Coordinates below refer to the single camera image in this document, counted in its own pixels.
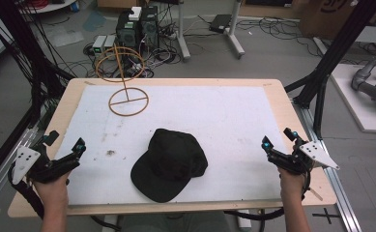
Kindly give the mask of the white platform board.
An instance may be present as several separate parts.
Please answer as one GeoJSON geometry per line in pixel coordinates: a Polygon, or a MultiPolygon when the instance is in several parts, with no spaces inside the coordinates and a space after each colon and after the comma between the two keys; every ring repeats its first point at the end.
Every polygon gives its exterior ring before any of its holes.
{"type": "Polygon", "coordinates": [[[359,65],[339,64],[332,73],[332,80],[360,129],[376,132],[376,102],[351,87],[353,75],[361,68],[359,65]]]}

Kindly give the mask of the white round table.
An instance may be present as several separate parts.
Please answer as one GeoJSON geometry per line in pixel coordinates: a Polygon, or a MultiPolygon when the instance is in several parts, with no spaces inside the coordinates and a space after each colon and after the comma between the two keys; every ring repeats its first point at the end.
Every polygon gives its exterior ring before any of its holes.
{"type": "Polygon", "coordinates": [[[77,0],[23,0],[18,9],[21,13],[41,14],[57,11],[76,4],[77,0]]]}

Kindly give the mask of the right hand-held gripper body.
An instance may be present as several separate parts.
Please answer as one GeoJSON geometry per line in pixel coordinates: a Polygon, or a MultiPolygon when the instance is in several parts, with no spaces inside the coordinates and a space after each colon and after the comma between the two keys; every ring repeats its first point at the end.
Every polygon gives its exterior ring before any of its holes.
{"type": "Polygon", "coordinates": [[[326,154],[321,145],[316,141],[305,142],[300,147],[293,146],[293,152],[286,154],[291,156],[290,162],[274,163],[293,174],[304,174],[315,166],[330,167],[339,170],[339,165],[326,154]]]}

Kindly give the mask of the wooden ring hat stand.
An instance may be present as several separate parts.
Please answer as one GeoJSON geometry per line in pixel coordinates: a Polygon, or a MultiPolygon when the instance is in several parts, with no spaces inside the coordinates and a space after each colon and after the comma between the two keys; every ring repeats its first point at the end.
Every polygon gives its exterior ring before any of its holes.
{"type": "Polygon", "coordinates": [[[143,112],[149,102],[149,95],[141,88],[130,86],[130,82],[137,79],[145,71],[145,62],[142,56],[132,48],[114,45],[104,51],[95,65],[96,76],[106,82],[121,84],[122,87],[114,92],[108,100],[108,108],[115,115],[130,117],[143,112]],[[119,78],[108,77],[101,71],[101,65],[109,58],[114,58],[119,71],[119,78]],[[131,77],[126,77],[124,69],[125,58],[135,58],[140,68],[131,77]]]}

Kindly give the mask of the white table mat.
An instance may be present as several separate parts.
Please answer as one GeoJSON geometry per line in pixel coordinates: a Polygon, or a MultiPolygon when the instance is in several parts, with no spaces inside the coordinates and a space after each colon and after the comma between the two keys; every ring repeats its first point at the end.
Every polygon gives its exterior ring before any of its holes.
{"type": "Polygon", "coordinates": [[[170,203],[276,200],[279,180],[261,147],[264,136],[285,144],[261,87],[145,86],[147,108],[134,116],[108,108],[113,86],[88,86],[58,151],[64,156],[81,137],[86,143],[71,175],[73,205],[144,204],[154,201],[132,183],[130,172],[156,129],[193,135],[208,160],[170,203]]]}

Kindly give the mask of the black computer tower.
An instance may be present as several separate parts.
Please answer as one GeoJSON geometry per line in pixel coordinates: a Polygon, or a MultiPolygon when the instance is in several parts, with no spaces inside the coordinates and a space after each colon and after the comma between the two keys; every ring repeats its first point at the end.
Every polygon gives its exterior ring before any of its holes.
{"type": "Polygon", "coordinates": [[[140,23],[145,45],[150,48],[157,48],[159,46],[158,7],[143,8],[140,23]]]}
{"type": "Polygon", "coordinates": [[[116,35],[120,45],[136,48],[141,39],[139,21],[129,19],[130,11],[120,13],[116,26],[116,35]]]}

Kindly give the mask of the black metal frame stand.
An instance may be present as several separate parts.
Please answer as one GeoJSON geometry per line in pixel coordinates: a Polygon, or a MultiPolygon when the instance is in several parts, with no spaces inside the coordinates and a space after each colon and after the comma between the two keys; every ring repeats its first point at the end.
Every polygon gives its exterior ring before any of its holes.
{"type": "Polygon", "coordinates": [[[44,101],[60,99],[66,89],[63,83],[74,79],[74,75],[60,69],[46,57],[21,10],[22,7],[15,0],[0,0],[0,20],[15,45],[9,43],[1,32],[0,42],[30,83],[32,100],[30,108],[0,148],[0,165],[4,163],[6,155],[23,131],[40,120],[44,101]]]}
{"type": "Polygon", "coordinates": [[[338,63],[375,14],[376,0],[359,0],[316,68],[309,75],[284,88],[285,92],[289,93],[302,87],[301,92],[293,99],[294,104],[301,109],[309,109],[311,101],[316,99],[312,130],[319,139],[322,138],[327,82],[338,63]]]}

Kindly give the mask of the person's lap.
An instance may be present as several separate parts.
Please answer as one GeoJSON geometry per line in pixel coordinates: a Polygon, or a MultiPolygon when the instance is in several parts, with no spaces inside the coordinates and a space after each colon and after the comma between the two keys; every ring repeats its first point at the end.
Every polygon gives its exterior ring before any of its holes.
{"type": "Polygon", "coordinates": [[[122,232],[231,232],[223,212],[125,216],[122,232]]]}

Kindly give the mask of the small grey device box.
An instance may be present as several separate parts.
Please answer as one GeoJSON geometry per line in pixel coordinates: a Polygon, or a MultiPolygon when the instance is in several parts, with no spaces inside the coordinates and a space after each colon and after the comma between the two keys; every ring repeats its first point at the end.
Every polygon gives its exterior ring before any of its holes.
{"type": "Polygon", "coordinates": [[[106,41],[106,36],[97,36],[95,39],[92,50],[95,56],[99,56],[104,52],[104,43],[106,41]]]}
{"type": "Polygon", "coordinates": [[[114,47],[116,42],[116,36],[115,35],[108,35],[105,39],[103,48],[104,48],[104,53],[108,54],[111,49],[114,47]]]}

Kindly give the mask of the aluminium rail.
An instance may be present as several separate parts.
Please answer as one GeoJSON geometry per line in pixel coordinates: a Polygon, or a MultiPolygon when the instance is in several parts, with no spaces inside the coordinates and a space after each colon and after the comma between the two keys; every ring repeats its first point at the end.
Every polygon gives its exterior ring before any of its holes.
{"type": "Polygon", "coordinates": [[[38,133],[38,128],[25,128],[14,131],[0,148],[0,192],[8,183],[8,171],[15,160],[15,153],[20,145],[30,145],[38,133]]]}
{"type": "MultiPolygon", "coordinates": [[[[296,110],[299,119],[304,127],[304,131],[307,136],[313,141],[318,142],[321,147],[324,149],[326,154],[329,154],[329,151],[326,147],[324,140],[319,136],[317,132],[313,129],[314,116],[308,108],[302,108],[299,105],[295,104],[294,101],[291,101],[296,110]]],[[[341,181],[338,177],[336,169],[326,167],[324,173],[327,175],[330,180],[330,184],[334,190],[336,196],[336,209],[338,210],[343,227],[346,232],[362,232],[362,228],[359,224],[359,221],[355,215],[355,212],[350,204],[348,196],[341,184],[341,181]]]]}

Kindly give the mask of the person's left hand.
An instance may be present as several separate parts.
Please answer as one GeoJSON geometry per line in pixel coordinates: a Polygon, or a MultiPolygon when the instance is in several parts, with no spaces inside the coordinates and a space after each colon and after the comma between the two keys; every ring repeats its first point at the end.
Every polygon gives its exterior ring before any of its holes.
{"type": "Polygon", "coordinates": [[[62,212],[67,209],[69,197],[67,181],[70,172],[47,184],[35,182],[34,186],[46,212],[62,212]]]}

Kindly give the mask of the flat black box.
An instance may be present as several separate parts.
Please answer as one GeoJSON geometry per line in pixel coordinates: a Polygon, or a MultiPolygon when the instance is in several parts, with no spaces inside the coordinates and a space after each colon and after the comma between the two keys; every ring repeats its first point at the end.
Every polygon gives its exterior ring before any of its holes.
{"type": "Polygon", "coordinates": [[[209,26],[209,30],[223,34],[230,25],[231,14],[217,14],[209,26]]]}

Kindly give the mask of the person's right hand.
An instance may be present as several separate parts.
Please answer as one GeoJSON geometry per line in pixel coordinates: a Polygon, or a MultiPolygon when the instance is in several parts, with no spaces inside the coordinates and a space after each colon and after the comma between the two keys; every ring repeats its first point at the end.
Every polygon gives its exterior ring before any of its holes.
{"type": "Polygon", "coordinates": [[[280,195],[282,199],[302,199],[304,188],[304,176],[295,175],[289,171],[278,168],[280,179],[280,195]]]}

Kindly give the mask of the white desk leg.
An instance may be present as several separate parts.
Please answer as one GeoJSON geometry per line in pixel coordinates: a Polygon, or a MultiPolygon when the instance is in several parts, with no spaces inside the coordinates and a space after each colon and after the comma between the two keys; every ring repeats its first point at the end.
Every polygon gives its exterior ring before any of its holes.
{"type": "Polygon", "coordinates": [[[241,59],[246,54],[239,40],[237,39],[235,35],[236,25],[238,22],[238,16],[239,16],[242,1],[243,0],[234,0],[230,25],[225,29],[225,34],[227,36],[227,39],[231,43],[232,48],[235,51],[235,54],[238,59],[241,59]]]}
{"type": "Polygon", "coordinates": [[[184,0],[178,1],[178,30],[176,31],[177,41],[182,53],[183,61],[187,62],[190,59],[190,53],[186,40],[184,38],[184,0]]]}

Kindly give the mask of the cardboard box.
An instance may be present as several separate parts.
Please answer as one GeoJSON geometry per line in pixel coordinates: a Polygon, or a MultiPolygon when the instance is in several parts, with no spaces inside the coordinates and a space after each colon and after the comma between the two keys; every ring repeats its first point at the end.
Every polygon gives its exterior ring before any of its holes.
{"type": "Polygon", "coordinates": [[[309,0],[302,10],[299,28],[305,37],[335,39],[340,32],[355,29],[376,0],[368,0],[353,19],[350,16],[362,0],[309,0]]]}

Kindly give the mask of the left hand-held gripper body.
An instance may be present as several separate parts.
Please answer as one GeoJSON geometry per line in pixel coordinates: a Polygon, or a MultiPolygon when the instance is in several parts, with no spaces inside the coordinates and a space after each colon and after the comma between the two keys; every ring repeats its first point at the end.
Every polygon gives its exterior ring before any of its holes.
{"type": "Polygon", "coordinates": [[[19,146],[12,168],[12,183],[16,185],[27,177],[35,182],[47,184],[72,170],[74,168],[71,166],[63,166],[57,159],[50,159],[44,144],[32,148],[19,146]]]}

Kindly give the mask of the white box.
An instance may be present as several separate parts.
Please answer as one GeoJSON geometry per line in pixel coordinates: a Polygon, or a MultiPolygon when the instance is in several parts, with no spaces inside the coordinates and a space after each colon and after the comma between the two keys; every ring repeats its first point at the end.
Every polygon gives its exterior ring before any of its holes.
{"type": "Polygon", "coordinates": [[[132,7],[130,9],[129,20],[130,21],[138,21],[142,14],[141,7],[132,7]]]}

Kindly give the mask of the black cap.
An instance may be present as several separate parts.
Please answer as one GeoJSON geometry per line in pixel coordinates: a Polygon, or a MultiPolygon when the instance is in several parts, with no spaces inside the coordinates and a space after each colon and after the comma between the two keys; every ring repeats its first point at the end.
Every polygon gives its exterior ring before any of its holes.
{"type": "Polygon", "coordinates": [[[169,202],[192,178],[201,177],[208,167],[206,155],[190,133],[156,129],[147,151],[130,172],[134,186],[158,203],[169,202]]]}

